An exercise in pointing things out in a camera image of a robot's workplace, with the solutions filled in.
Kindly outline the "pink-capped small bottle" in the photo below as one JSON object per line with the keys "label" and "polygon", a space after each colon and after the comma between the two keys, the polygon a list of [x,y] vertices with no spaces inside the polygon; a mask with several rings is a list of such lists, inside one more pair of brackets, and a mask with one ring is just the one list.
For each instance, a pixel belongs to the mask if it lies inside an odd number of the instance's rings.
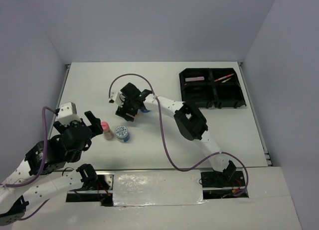
{"label": "pink-capped small bottle", "polygon": [[110,126],[107,122],[105,121],[101,122],[101,127],[103,129],[103,135],[106,140],[110,140],[114,137],[114,134],[112,130],[110,129]]}

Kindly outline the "blue slime jar front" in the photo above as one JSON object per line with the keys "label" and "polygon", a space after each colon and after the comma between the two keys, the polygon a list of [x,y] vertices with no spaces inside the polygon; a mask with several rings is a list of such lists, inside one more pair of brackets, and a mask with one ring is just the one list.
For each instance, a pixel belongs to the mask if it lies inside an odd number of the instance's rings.
{"label": "blue slime jar front", "polygon": [[120,142],[123,142],[123,143],[129,141],[129,139],[130,139],[129,130],[124,125],[117,126],[115,128],[114,134],[115,134],[117,140]]}

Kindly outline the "purple highlighter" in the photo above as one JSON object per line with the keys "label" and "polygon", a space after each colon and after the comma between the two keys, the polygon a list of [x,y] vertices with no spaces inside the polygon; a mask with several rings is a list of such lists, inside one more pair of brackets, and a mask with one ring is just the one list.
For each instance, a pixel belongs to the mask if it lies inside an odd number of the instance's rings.
{"label": "purple highlighter", "polygon": [[196,81],[204,81],[204,80],[205,80],[205,78],[203,76],[185,78],[186,82],[196,82]]}

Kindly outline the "thin orange highlighter pen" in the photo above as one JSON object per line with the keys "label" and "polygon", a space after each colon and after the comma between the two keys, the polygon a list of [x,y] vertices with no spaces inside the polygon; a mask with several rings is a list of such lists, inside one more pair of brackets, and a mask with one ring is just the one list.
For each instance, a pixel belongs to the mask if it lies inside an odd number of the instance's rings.
{"label": "thin orange highlighter pen", "polygon": [[229,74],[229,75],[226,75],[226,76],[223,76],[223,77],[220,77],[218,79],[215,79],[214,82],[219,82],[219,81],[222,81],[222,80],[225,80],[225,79],[228,79],[228,78],[231,78],[234,74]]}

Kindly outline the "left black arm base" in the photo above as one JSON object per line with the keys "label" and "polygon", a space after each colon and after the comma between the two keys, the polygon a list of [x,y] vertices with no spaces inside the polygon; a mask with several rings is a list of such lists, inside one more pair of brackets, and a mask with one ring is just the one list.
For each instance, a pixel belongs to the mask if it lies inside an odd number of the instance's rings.
{"label": "left black arm base", "polygon": [[81,188],[67,193],[66,202],[96,202],[103,207],[112,207],[114,175],[98,174],[91,164],[83,164],[77,170],[85,181]]}

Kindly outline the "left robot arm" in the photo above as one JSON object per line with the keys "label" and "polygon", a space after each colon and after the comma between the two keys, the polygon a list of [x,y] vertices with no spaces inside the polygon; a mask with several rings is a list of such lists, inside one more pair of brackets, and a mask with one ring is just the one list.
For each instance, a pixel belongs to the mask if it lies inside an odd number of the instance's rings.
{"label": "left robot arm", "polygon": [[92,138],[103,133],[100,119],[91,111],[84,113],[90,125],[76,114],[68,115],[63,122],[62,109],[54,113],[57,119],[53,127],[58,134],[38,142],[0,185],[1,226],[25,219],[25,212],[32,204],[48,201],[62,192],[91,190],[98,183],[98,175],[91,164],[82,164],[59,179],[38,183],[52,172],[63,169],[66,163],[79,161],[82,153],[90,148]]}

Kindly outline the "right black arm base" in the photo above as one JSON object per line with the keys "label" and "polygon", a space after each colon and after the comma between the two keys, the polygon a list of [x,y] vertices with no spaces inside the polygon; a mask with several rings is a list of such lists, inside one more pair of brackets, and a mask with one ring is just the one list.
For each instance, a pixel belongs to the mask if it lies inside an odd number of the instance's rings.
{"label": "right black arm base", "polygon": [[202,186],[203,198],[212,199],[232,199],[247,198],[247,192],[235,196],[234,194],[246,187],[246,181],[242,171],[236,171],[233,176],[227,180],[217,172],[201,172],[199,184]]}

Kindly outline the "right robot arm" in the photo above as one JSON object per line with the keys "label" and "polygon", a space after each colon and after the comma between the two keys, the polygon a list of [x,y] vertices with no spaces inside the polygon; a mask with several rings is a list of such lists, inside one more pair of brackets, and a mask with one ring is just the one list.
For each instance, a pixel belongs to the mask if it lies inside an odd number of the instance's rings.
{"label": "right robot arm", "polygon": [[[180,102],[157,96],[154,91],[140,91],[132,83],[126,84],[119,92],[109,90],[109,102],[116,103],[116,115],[133,122],[138,111],[158,111],[160,132],[165,154],[172,167],[180,172],[187,172],[195,169],[201,163],[208,160],[213,168],[214,177],[222,186],[228,186],[234,180],[236,171],[235,164],[221,156],[222,151],[212,138],[207,120],[196,104],[192,102]],[[172,118],[178,128],[179,133],[188,141],[196,143],[206,157],[189,168],[177,167],[171,159],[165,142],[162,116]]]}

